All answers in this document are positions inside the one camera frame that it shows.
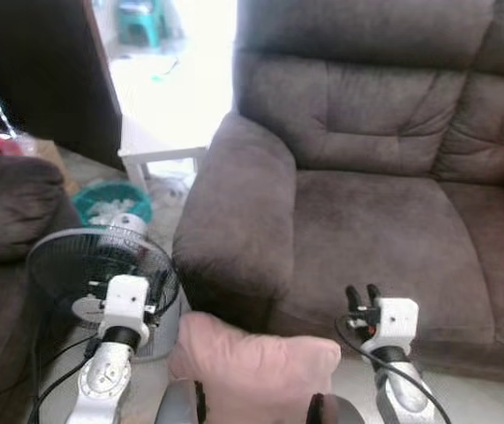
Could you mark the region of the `pink pillow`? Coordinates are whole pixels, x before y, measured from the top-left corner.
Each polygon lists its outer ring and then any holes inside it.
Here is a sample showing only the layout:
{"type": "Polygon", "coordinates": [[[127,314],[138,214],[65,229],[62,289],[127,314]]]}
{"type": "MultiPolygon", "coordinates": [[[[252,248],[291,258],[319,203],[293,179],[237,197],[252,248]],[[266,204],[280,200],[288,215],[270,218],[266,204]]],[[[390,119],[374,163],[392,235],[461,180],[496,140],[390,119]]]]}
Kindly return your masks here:
{"type": "Polygon", "coordinates": [[[252,334],[218,316],[180,316],[168,367],[197,382],[203,424],[305,424],[312,397],[332,391],[341,348],[323,337],[252,334]]]}

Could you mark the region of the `brown fabric sofa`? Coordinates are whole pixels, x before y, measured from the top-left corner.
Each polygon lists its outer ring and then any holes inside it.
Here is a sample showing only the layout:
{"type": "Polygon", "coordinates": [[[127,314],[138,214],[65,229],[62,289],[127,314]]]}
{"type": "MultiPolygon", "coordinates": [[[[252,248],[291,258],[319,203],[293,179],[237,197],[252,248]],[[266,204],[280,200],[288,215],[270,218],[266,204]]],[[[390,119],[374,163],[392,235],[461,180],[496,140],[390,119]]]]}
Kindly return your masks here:
{"type": "Polygon", "coordinates": [[[418,303],[418,367],[504,382],[504,0],[239,0],[234,101],[172,261],[195,310],[333,338],[418,303]]]}

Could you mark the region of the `black and grey electric fan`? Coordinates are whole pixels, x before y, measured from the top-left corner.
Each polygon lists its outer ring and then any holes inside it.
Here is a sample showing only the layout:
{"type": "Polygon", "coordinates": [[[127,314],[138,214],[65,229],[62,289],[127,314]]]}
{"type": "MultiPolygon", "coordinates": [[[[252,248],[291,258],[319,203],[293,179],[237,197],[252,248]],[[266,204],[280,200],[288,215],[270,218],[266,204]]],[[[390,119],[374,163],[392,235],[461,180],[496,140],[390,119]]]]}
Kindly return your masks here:
{"type": "Polygon", "coordinates": [[[169,308],[158,322],[146,322],[150,337],[134,350],[135,363],[170,356],[180,316],[189,308],[174,262],[146,230],[141,218],[122,214],[108,225],[54,231],[34,244],[26,258],[30,282],[49,295],[56,310],[77,316],[81,326],[93,329],[97,338],[111,279],[145,277],[151,288],[151,272],[168,268],[169,308]]]}

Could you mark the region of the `grey right robot leg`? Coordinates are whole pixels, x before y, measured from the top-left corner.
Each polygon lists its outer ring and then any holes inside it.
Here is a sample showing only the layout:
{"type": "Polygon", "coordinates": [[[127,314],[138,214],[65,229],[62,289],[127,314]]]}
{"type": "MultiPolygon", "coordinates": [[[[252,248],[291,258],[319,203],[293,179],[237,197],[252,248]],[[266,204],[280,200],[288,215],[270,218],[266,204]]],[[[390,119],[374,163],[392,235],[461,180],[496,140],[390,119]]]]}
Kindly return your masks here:
{"type": "Polygon", "coordinates": [[[333,393],[315,393],[305,424],[365,424],[365,419],[351,401],[333,393]]]}

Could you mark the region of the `grey robot leg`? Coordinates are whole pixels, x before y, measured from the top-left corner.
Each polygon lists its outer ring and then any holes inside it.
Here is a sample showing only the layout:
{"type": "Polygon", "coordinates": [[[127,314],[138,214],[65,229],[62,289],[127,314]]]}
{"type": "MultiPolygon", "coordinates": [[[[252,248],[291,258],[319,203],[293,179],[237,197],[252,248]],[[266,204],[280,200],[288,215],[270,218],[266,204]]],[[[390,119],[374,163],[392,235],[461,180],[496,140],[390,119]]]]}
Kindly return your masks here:
{"type": "Polygon", "coordinates": [[[203,384],[177,380],[167,385],[154,424],[206,424],[207,401],[203,384]]]}
{"type": "Polygon", "coordinates": [[[315,393],[305,424],[365,424],[365,419],[351,401],[333,393],[315,393]]]}

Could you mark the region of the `grey left robot leg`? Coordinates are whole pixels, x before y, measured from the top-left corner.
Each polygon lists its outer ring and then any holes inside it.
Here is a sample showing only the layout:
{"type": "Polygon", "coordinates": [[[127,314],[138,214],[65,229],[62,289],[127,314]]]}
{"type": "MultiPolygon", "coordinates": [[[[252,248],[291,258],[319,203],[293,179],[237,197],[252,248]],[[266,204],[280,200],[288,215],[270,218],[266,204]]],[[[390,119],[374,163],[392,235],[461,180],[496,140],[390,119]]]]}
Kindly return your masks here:
{"type": "Polygon", "coordinates": [[[154,424],[206,424],[207,401],[203,384],[177,380],[167,385],[154,424]]]}

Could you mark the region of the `teal plastic basket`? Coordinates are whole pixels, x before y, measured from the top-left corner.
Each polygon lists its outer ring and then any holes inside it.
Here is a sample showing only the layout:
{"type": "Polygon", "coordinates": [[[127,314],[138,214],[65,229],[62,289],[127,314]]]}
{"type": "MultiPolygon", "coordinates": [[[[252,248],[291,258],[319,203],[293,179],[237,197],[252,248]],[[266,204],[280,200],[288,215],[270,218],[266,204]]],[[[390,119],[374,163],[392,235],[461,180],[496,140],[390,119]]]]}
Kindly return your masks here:
{"type": "Polygon", "coordinates": [[[82,187],[71,198],[85,226],[108,225],[111,218],[122,214],[134,215],[144,223],[154,220],[154,206],[149,193],[134,183],[110,180],[82,187]]]}

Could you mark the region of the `white low table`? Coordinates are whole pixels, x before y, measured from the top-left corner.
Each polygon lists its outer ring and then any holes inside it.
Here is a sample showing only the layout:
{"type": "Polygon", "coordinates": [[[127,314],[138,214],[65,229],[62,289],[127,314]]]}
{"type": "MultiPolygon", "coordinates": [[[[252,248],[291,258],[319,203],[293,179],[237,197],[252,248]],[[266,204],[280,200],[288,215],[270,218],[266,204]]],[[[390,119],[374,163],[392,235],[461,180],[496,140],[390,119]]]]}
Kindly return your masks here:
{"type": "Polygon", "coordinates": [[[128,178],[146,187],[147,166],[192,159],[200,166],[232,108],[234,51],[138,54],[110,62],[122,111],[119,157],[128,178]]]}

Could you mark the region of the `cardboard box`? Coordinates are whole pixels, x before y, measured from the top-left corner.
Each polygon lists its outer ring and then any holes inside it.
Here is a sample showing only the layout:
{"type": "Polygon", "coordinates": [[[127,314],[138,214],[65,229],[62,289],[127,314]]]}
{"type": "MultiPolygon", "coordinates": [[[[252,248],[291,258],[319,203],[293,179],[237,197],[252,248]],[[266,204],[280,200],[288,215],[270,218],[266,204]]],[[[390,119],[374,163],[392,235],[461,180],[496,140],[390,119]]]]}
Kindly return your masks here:
{"type": "Polygon", "coordinates": [[[79,192],[79,185],[71,177],[69,170],[64,162],[64,159],[59,153],[58,146],[53,141],[47,139],[34,139],[36,145],[36,154],[41,159],[46,159],[50,164],[54,164],[61,173],[64,181],[64,190],[69,195],[74,195],[79,192]]]}

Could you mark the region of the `dark wooden door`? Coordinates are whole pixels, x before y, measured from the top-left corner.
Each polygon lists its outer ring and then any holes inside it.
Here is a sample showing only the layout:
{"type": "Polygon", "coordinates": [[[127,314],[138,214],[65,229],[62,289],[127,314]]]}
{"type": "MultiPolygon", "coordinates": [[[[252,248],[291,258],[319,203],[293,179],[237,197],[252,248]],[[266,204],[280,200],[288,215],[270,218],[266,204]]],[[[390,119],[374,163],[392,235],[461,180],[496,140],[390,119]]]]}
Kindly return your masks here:
{"type": "Polygon", "coordinates": [[[91,0],[0,0],[0,105],[14,129],[124,169],[122,111],[91,0]]]}

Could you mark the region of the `teal plastic stool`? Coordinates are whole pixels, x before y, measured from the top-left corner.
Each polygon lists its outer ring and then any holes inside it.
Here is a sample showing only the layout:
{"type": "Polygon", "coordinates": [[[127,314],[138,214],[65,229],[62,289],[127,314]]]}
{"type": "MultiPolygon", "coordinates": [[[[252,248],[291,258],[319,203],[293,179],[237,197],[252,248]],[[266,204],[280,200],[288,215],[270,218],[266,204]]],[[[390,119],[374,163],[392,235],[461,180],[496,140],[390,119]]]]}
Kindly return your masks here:
{"type": "Polygon", "coordinates": [[[117,0],[116,26],[119,41],[128,44],[135,40],[134,29],[144,36],[144,44],[158,48],[169,36],[164,10],[166,0],[117,0]]]}

